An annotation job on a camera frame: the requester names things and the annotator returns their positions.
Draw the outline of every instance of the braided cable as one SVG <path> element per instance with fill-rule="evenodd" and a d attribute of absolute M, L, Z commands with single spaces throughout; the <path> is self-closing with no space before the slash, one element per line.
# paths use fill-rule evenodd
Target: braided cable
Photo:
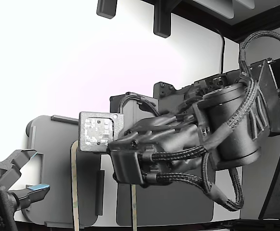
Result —
<path fill-rule="evenodd" d="M 196 146 L 178 152 L 153 153 L 151 159 L 153 161 L 188 160 L 200 157 L 207 152 L 208 151 L 203 146 Z"/>
<path fill-rule="evenodd" d="M 208 180 L 208 173 L 207 173 L 208 160 L 209 160 L 209 152 L 207 152 L 205 155 L 203 155 L 202 166 L 201 166 L 203 189 L 204 189 L 205 193 L 209 193 L 211 191 L 211 187 L 209 185 L 209 180 Z"/>

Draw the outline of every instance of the black braided cable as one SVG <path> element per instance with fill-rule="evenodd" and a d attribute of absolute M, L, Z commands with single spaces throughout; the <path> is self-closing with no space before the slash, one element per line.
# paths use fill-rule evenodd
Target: black braided cable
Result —
<path fill-rule="evenodd" d="M 196 146 L 178 152 L 153 153 L 151 159 L 153 161 L 188 160 L 200 157 L 207 152 L 208 151 L 203 146 Z"/>
<path fill-rule="evenodd" d="M 211 187 L 209 185 L 209 180 L 208 180 L 208 174 L 207 174 L 208 160 L 209 160 L 209 152 L 207 152 L 205 155 L 203 155 L 202 166 L 201 166 L 203 189 L 204 189 L 205 193 L 209 193 L 211 191 Z"/>
<path fill-rule="evenodd" d="M 157 182 L 183 182 L 191 184 L 198 189 L 200 189 L 203 193 L 205 193 L 204 189 L 202 188 L 202 179 L 196 175 L 186 174 L 186 173 L 164 173 L 158 174 Z"/>

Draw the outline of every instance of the black cable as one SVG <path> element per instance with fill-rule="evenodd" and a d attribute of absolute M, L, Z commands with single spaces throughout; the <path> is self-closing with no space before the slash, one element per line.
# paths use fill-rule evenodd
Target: black cable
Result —
<path fill-rule="evenodd" d="M 120 104 L 119 104 L 119 108 L 118 108 L 119 113 L 123 112 L 124 106 L 130 100 L 135 100 L 135 101 L 142 102 L 143 104 L 145 104 L 146 106 L 149 107 L 149 109 L 151 110 L 151 113 L 153 113 L 154 116 L 160 116 L 160 113 L 157 111 L 155 105 L 147 99 L 142 99 L 142 97 L 140 95 L 126 95 L 126 96 L 124 96 L 121 99 Z"/>
<path fill-rule="evenodd" d="M 202 166 L 201 166 L 203 189 L 204 189 L 205 193 L 209 193 L 211 191 L 211 187 L 209 185 L 209 180 L 208 180 L 208 173 L 207 173 L 208 160 L 209 160 L 209 152 L 207 152 L 206 154 L 203 155 Z"/>
<path fill-rule="evenodd" d="M 226 40 L 225 40 L 225 37 L 223 36 L 223 34 L 220 32 L 220 30 L 218 30 L 217 28 L 215 28 L 215 30 L 218 32 L 218 34 L 220 35 L 220 37 L 222 39 L 220 73 L 223 74 L 224 61 L 225 61 Z"/>
<path fill-rule="evenodd" d="M 152 161 L 188 160 L 203 156 L 207 152 L 203 146 L 196 146 L 178 152 L 153 153 L 151 159 Z"/>

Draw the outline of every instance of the white wall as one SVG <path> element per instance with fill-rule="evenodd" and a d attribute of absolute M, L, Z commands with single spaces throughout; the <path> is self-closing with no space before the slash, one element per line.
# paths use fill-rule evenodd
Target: white wall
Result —
<path fill-rule="evenodd" d="M 37 116 L 108 112 L 110 96 L 152 96 L 156 82 L 179 89 L 219 72 L 218 34 L 173 15 L 164 39 L 153 34 L 152 5 L 118 0 L 111 20 L 96 7 L 97 0 L 0 1 L 0 161 L 26 147 L 26 125 Z M 238 47 L 227 40 L 225 71 L 238 68 Z M 28 181 L 35 180 L 23 176 L 15 187 Z"/>

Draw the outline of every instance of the black bracket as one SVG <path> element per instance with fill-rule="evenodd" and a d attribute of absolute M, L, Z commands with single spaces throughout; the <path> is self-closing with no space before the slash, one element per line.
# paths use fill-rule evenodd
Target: black bracket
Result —
<path fill-rule="evenodd" d="M 171 13 L 182 0 L 155 0 L 154 34 L 167 38 L 171 35 Z M 116 14 L 117 0 L 98 0 L 97 15 L 111 19 Z"/>
<path fill-rule="evenodd" d="M 171 35 L 171 13 L 182 0 L 156 0 L 154 34 L 167 38 Z"/>
<path fill-rule="evenodd" d="M 111 19 L 116 14 L 117 0 L 98 0 L 97 15 Z"/>

